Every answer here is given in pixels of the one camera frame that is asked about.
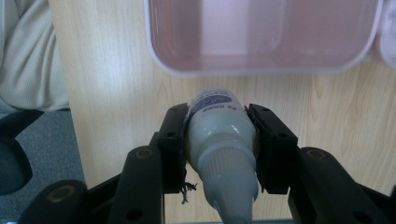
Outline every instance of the wooden tabletop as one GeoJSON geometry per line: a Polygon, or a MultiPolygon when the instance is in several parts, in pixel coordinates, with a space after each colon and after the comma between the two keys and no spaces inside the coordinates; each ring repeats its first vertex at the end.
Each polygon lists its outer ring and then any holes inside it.
{"type": "MultiPolygon", "coordinates": [[[[87,185],[121,172],[127,153],[149,143],[166,110],[209,86],[242,105],[271,108],[299,146],[331,152],[359,183],[390,194],[396,184],[396,70],[365,62],[333,75],[174,77],[151,58],[143,1],[50,0],[87,185]]],[[[219,220],[202,182],[181,205],[166,196],[167,222],[219,220]]],[[[260,194],[254,219],[290,217],[287,196],[260,194]]]]}

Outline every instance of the squeeze bottle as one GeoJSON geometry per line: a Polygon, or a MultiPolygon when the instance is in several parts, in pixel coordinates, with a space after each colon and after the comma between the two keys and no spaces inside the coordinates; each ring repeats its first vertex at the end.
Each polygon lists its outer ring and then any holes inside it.
{"type": "Polygon", "coordinates": [[[189,119],[186,155],[204,183],[206,200],[224,223],[251,223],[258,194],[254,125],[223,88],[199,92],[189,119]]]}

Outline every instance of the gray floor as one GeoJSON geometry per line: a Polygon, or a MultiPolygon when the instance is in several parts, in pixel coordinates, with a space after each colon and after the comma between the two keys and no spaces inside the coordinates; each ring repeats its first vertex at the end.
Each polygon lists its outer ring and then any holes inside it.
{"type": "Polygon", "coordinates": [[[33,178],[23,189],[0,196],[0,223],[17,220],[46,186],[64,179],[84,180],[70,112],[45,113],[17,140],[31,163],[33,178]]]}

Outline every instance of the wood grain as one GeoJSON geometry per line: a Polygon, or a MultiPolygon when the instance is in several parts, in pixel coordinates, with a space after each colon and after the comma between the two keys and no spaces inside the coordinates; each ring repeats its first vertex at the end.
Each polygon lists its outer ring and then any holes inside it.
{"type": "MultiPolygon", "coordinates": [[[[170,106],[189,103],[209,86],[230,89],[243,105],[271,108],[300,147],[328,150],[357,182],[386,194],[396,184],[396,71],[381,62],[334,75],[173,77],[149,55],[143,1],[50,0],[50,6],[89,187],[118,174],[170,106]]],[[[167,222],[219,220],[193,170],[187,179],[199,190],[183,206],[180,195],[167,195],[167,222]]],[[[290,217],[287,197],[261,194],[254,218],[282,217],[290,217]]]]}

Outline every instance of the bottle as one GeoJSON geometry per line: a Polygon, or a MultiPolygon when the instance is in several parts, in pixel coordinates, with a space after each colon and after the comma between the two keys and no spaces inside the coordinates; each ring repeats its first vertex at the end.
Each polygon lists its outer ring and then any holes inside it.
{"type": "Polygon", "coordinates": [[[191,103],[186,155],[224,223],[251,223],[257,198],[257,133],[236,97],[223,88],[199,92],[191,103]]]}

